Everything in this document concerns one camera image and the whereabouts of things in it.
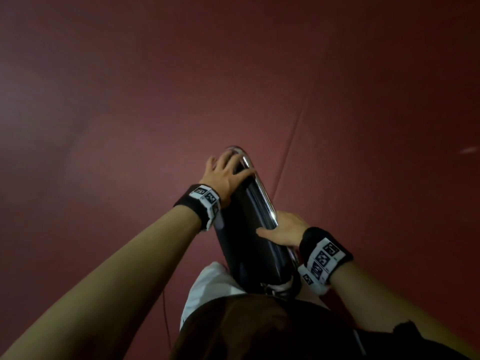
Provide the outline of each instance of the finger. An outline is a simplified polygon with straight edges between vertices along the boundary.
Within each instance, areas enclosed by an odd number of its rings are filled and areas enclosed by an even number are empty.
[[[254,175],[256,172],[255,168],[250,168],[250,169],[245,169],[245,170],[242,170],[240,173],[234,175],[234,177],[236,177],[236,182],[235,184],[238,186],[240,186],[240,184],[249,176],[251,175]]]
[[[227,150],[219,157],[218,162],[216,163],[216,168],[215,168],[217,172],[225,169],[225,164],[227,164],[232,154],[233,154],[233,151]]]
[[[243,154],[235,154],[233,157],[230,158],[225,169],[230,172],[233,172],[235,168],[237,168],[237,165],[240,163],[242,158],[243,158]]]
[[[272,235],[273,235],[273,230],[267,230],[264,227],[259,227],[258,229],[255,230],[258,236],[261,238],[271,240]]]
[[[211,172],[213,170],[213,164],[215,163],[215,157],[211,156],[207,160],[207,164],[205,167],[205,173]]]

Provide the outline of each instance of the right hand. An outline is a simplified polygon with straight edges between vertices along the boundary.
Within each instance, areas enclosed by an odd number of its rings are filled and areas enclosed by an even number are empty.
[[[278,226],[273,230],[259,227],[256,232],[261,238],[265,238],[278,245],[299,246],[303,233],[310,226],[297,214],[277,211],[276,220]]]

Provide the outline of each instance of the white shorts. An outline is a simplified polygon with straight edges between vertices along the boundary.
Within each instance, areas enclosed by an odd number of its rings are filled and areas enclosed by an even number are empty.
[[[192,285],[188,294],[187,303],[181,315],[180,329],[183,323],[197,308],[220,297],[245,294],[246,292],[227,272],[226,268],[217,261],[205,267]],[[303,281],[297,300],[306,301],[327,308],[320,298]]]

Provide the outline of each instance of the person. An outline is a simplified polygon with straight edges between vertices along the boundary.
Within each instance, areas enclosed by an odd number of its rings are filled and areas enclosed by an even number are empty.
[[[234,174],[242,156],[231,154],[227,151],[218,160],[210,157],[201,186],[195,186],[202,197],[206,192],[202,189],[211,190],[212,202],[219,201],[223,207],[240,183],[255,173],[248,169]],[[75,285],[2,359],[122,358],[189,244],[211,223],[211,210],[207,215],[187,201],[179,200]],[[309,225],[287,212],[278,212],[277,220],[277,228],[259,228],[258,235],[280,245],[301,247]],[[463,340],[363,272],[354,260],[339,265],[329,283],[357,328],[306,301],[246,294],[225,268],[214,263],[190,291],[170,357],[327,359],[440,354],[452,359],[478,358]]]

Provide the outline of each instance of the red floor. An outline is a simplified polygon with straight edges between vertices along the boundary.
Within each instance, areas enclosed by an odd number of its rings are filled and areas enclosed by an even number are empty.
[[[477,348],[478,0],[3,0],[0,353],[237,144]],[[223,260],[198,236],[165,291]],[[161,302],[129,359],[169,353]]]

